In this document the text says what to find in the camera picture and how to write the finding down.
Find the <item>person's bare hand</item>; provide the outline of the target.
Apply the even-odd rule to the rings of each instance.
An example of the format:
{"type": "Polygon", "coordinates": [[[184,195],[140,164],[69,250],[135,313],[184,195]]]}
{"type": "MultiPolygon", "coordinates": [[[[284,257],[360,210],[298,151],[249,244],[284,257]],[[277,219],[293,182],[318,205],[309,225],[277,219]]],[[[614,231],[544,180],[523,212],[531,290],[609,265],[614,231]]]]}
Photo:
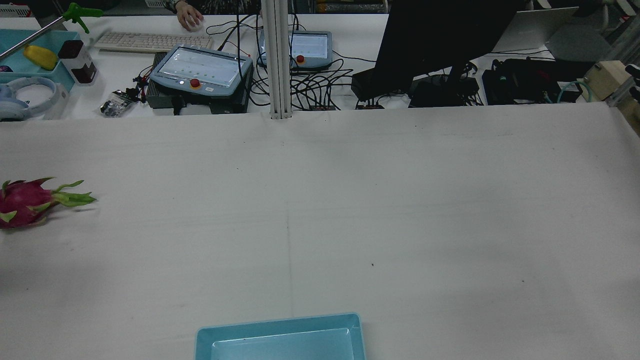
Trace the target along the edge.
{"type": "Polygon", "coordinates": [[[174,9],[179,24],[187,31],[196,30],[204,22],[203,14],[187,0],[176,0],[174,9]]]}

